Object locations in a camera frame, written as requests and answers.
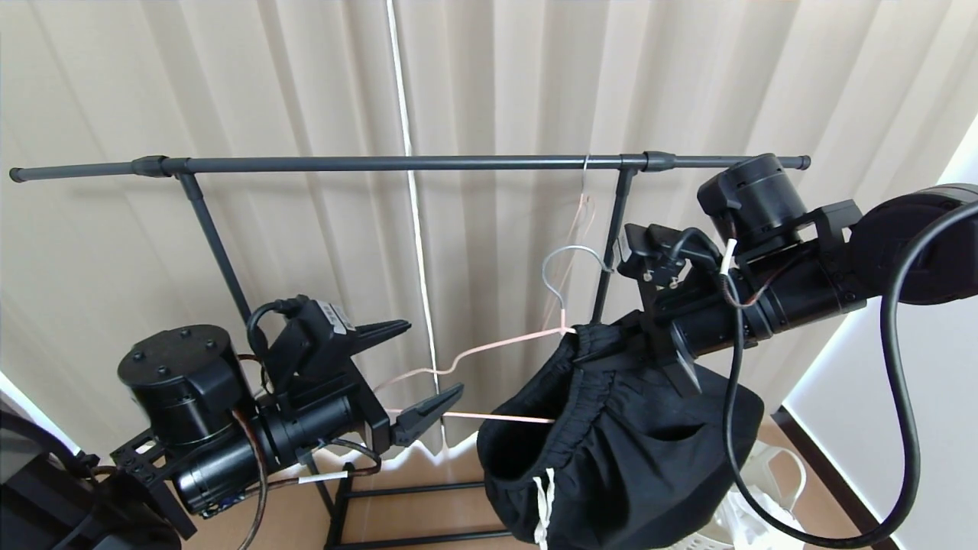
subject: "curtain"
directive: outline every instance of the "curtain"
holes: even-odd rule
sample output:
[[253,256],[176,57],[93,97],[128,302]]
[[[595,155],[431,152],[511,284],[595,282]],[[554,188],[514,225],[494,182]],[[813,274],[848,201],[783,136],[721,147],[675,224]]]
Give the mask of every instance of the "curtain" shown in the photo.
[[[854,198],[866,211],[936,182],[978,113],[978,4],[968,0],[5,2],[0,15],[5,167],[404,155],[409,143],[414,155],[774,152],[813,157],[789,172],[808,208]],[[710,230],[695,191],[713,173],[639,174],[626,221]],[[358,323],[414,324],[357,359],[376,384],[430,367],[431,343],[447,368],[474,345],[540,330],[541,261],[565,243],[582,181],[590,202],[572,241],[601,252],[615,177],[200,179],[252,307],[303,293],[341,302]],[[114,374],[133,343],[213,323],[246,351],[174,182],[5,177],[2,191],[2,369],[87,450],[146,426]],[[586,322],[599,269],[565,252],[552,280],[568,268],[567,318]],[[637,307],[634,283],[613,276],[603,319]],[[839,321],[749,350],[744,382],[776,408]],[[489,412],[555,346],[475,355],[440,385],[464,382],[457,408]],[[728,361],[702,358],[720,372]],[[401,408],[433,392],[418,376],[380,398]],[[424,442],[455,444],[477,426],[446,419],[447,440],[433,430]]]

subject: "brown floor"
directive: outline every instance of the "brown floor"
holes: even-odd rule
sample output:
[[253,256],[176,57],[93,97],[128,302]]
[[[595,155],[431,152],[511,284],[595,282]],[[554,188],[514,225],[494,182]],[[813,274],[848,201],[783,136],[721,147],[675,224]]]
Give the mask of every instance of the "brown floor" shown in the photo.
[[[773,423],[765,422],[760,439],[766,443],[793,448],[784,433]],[[338,469],[324,458],[323,471]],[[774,470],[781,486],[797,486],[797,474],[787,457],[779,457]],[[424,452],[412,449],[407,460],[396,470],[384,471],[371,478],[357,480],[356,489],[423,485],[482,478],[481,467],[472,447],[461,456],[450,457],[440,465],[433,464]],[[808,471],[807,487],[795,507],[802,526],[825,536],[858,534],[852,522],[831,494]],[[254,499],[211,520],[196,519],[200,531],[185,548],[221,550],[237,548],[254,515]],[[329,518],[316,488],[311,485],[286,487],[269,495],[265,519],[251,548],[254,550],[320,549],[326,540]],[[447,532],[502,528],[481,488],[414,495],[394,495],[355,499],[352,501],[343,531],[343,542],[359,542],[394,537],[425,536]],[[415,550],[529,549],[533,545],[511,537],[450,544],[414,546]]]

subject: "laundry basket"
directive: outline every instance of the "laundry basket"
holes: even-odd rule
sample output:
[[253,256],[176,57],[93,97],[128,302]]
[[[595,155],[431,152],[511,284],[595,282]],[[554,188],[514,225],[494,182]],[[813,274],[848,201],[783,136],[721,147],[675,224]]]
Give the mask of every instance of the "laundry basket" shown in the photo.
[[[778,486],[778,481],[775,479],[774,473],[771,472],[771,461],[781,453],[787,454],[794,460],[800,475],[798,488],[788,494],[784,494],[781,487]],[[801,461],[801,458],[788,449],[774,447],[761,441],[754,443],[754,447],[750,450],[750,454],[747,456],[747,461],[740,470],[740,474],[748,486],[756,485],[789,512],[794,508],[795,502],[801,496],[801,492],[805,490],[805,464]],[[698,532],[673,544],[669,547],[669,550],[731,550],[733,548],[734,543],[731,541],[730,535],[723,527],[717,524],[716,516],[714,516],[712,522]]]

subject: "black shorts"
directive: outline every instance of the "black shorts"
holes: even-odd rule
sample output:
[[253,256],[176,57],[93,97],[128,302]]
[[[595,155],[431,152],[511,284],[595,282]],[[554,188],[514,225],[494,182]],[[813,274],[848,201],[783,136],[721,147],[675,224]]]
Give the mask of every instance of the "black shorts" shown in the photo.
[[[727,379],[696,367],[702,395],[682,398],[665,376],[634,365],[577,368],[571,361],[624,338],[616,325],[575,327],[554,355],[495,414],[554,418],[489,420],[477,449],[486,494],[513,536],[534,542],[538,485],[555,472],[547,540],[551,550],[642,549],[674,544],[705,526],[734,482],[721,437]],[[740,388],[734,447],[742,464],[764,403]]]

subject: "clothes rack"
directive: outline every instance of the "clothes rack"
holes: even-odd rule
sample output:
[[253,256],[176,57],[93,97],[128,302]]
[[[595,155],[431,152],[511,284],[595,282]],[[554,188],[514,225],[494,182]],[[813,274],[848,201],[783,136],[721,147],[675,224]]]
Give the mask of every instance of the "clothes rack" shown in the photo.
[[[421,170],[580,170],[591,169],[618,170],[615,186],[614,206],[608,226],[604,246],[604,263],[610,265],[614,260],[614,243],[621,231],[625,205],[632,189],[632,180],[638,172],[661,172],[673,168],[727,168],[750,157],[729,156],[678,156],[660,151],[646,151],[639,154],[622,155],[541,155],[541,156],[456,156],[456,157],[267,157],[233,159],[189,159],[150,156],[131,162],[103,162],[94,164],[75,164],[64,166],[45,166],[36,168],[11,168],[10,177],[15,182],[32,180],[62,179],[72,177],[92,177],[110,175],[140,175],[146,177],[173,177],[180,182],[187,199],[194,208],[200,229],[203,231],[214,260],[221,271],[228,291],[235,302],[242,319],[247,322],[251,309],[245,298],[241,283],[235,274],[231,260],[214,225],[200,189],[196,174],[236,173],[236,172],[336,172],[336,171],[421,171]],[[804,170],[811,159],[801,157],[778,157],[785,168]],[[592,322],[600,322],[607,297],[610,273],[602,271],[595,295]],[[306,453],[300,462],[312,474],[318,474],[311,453]],[[352,470],[346,463],[344,470]],[[355,543],[343,543],[343,527],[346,510],[354,498],[380,497],[394,494],[411,494],[443,490],[458,490],[483,486],[482,481],[421,485],[376,490],[353,490],[353,479],[341,480],[335,498],[330,496],[326,486],[316,483],[327,511],[331,516],[330,530],[324,550],[372,550],[400,546],[456,542],[478,538],[507,536],[506,530],[487,530],[451,533],[413,538],[395,538]]]

